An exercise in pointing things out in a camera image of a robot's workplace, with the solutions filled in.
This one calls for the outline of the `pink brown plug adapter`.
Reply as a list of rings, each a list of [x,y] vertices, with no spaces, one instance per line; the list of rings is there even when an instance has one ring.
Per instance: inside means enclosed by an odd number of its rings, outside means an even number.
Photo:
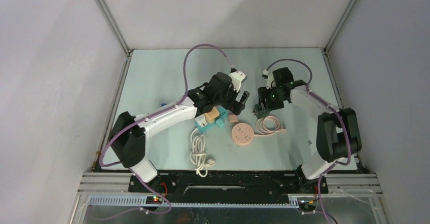
[[[229,114],[228,119],[230,123],[237,123],[238,122],[238,116],[235,114]]]

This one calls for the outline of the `teal power strip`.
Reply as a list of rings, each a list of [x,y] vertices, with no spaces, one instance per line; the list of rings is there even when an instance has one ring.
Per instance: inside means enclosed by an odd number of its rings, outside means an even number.
[[[195,118],[195,126],[199,132],[203,133],[213,126],[223,128],[228,117],[228,111],[222,106],[215,106],[210,112],[204,113]]]

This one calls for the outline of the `teal plug adapter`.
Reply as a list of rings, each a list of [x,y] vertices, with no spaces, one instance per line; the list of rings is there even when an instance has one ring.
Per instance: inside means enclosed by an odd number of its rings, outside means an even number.
[[[219,117],[215,120],[215,124],[219,127],[219,128],[224,128],[225,124],[226,124],[226,118],[227,117]]]

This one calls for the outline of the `pink round power strip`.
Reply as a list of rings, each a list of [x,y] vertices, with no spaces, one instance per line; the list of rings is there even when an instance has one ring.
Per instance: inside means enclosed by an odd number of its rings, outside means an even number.
[[[238,146],[247,146],[254,140],[255,133],[250,124],[237,123],[231,130],[231,137]]]

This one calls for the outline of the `beige cube adapter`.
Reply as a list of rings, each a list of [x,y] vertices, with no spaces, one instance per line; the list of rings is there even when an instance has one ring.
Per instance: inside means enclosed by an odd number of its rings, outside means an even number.
[[[213,107],[211,111],[204,113],[204,116],[206,121],[212,124],[220,116],[220,112],[216,107]]]

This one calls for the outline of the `dark green cube socket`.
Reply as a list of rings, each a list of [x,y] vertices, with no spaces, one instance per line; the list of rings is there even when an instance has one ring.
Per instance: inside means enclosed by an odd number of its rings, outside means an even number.
[[[262,119],[267,116],[266,110],[261,108],[254,108],[253,114],[256,116],[257,119]]]

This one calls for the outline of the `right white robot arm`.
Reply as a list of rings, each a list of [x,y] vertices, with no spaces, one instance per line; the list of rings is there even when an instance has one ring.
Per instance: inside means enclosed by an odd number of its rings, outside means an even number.
[[[353,155],[362,149],[356,113],[351,108],[330,104],[313,92],[309,83],[294,80],[287,67],[273,72],[266,69],[262,77],[267,84],[258,88],[258,103],[253,109],[258,121],[284,108],[288,102],[308,113],[317,123],[316,152],[299,166],[301,175],[295,178],[297,190],[307,193],[314,188],[315,179],[336,165],[349,165]]]

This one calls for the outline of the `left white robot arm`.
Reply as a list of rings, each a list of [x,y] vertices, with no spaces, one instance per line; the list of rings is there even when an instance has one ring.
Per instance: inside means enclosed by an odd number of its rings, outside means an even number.
[[[156,191],[160,177],[146,157],[146,140],[182,121],[205,119],[217,106],[239,115],[249,97],[249,92],[244,91],[241,99],[236,99],[246,78],[244,72],[235,69],[230,74],[218,72],[208,83],[187,91],[179,101],[165,105],[153,113],[138,116],[132,116],[127,111],[121,113],[111,130],[110,140],[100,155],[100,166],[107,166],[103,163],[103,157],[108,149],[112,149],[118,158],[117,162],[137,176],[143,188],[148,192]]]

